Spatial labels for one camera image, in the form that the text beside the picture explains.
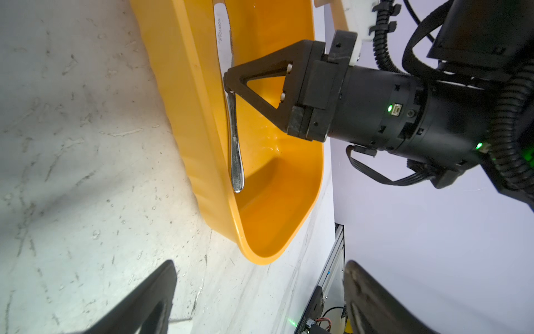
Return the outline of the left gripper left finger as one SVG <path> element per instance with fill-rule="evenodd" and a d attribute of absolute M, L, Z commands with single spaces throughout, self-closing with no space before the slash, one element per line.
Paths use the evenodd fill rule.
<path fill-rule="evenodd" d="M 177 273 L 166 260 L 87 333 L 167 333 Z"/>

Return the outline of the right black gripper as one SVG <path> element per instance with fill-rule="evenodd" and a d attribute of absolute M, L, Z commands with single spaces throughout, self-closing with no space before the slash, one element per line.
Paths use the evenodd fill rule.
<path fill-rule="evenodd" d="M 350 164 L 383 185 L 452 185 L 482 162 L 482 90 L 349 65 L 357 34 L 337 31 L 331 48 L 301 40 L 230 68 L 236 93 L 285 134 L 345 141 L 346 154 L 404 157 L 412 174 L 391 180 L 355 158 Z"/>

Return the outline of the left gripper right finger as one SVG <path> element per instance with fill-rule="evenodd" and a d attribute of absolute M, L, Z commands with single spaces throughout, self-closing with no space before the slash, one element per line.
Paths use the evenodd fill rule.
<path fill-rule="evenodd" d="M 343 273 L 346 312 L 354 333 L 434 333 L 361 265 L 347 262 Z"/>

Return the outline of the silver knife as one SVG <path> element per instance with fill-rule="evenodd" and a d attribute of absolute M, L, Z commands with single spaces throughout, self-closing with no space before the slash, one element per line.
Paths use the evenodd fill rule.
<path fill-rule="evenodd" d="M 232 52 L 231 24 L 225 1 L 213 1 L 213 3 L 218 62 L 221 71 L 221 79 L 224 79 L 226 72 L 233 66 L 234 60 Z M 234 192 L 240 193 L 244 188 L 245 176 L 239 143 L 236 96 L 233 91 L 226 88 L 225 84 L 223 87 L 225 89 L 225 101 L 228 115 L 229 172 Z"/>

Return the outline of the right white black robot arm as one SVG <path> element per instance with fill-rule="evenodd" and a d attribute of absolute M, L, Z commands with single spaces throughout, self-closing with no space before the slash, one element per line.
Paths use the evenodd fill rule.
<path fill-rule="evenodd" d="M 392 62 L 388 37 L 407 1 L 332 1 L 331 46 L 302 40 L 223 76 L 284 133 L 347 143 L 382 185 L 452 185 L 482 166 L 496 190 L 533 204 L 533 3 L 447 1 Z"/>

